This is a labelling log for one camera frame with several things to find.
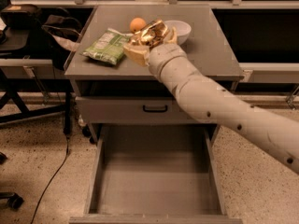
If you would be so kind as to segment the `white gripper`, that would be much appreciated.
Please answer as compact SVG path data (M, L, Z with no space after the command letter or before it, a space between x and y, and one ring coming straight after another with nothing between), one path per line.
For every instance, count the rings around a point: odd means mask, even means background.
M164 38L163 44L151 50L148 46L125 44L124 54L140 66L149 66L149 71L159 78L164 66L178 57L186 58L185 51L177 44L177 29L172 27Z

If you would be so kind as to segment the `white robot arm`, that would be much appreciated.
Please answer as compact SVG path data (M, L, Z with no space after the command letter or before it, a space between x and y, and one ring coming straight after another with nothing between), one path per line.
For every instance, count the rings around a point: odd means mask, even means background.
M177 44L177 31L154 28L134 33L125 55L149 71L197 121L217 123L299 173L299 122L250 105L206 77Z

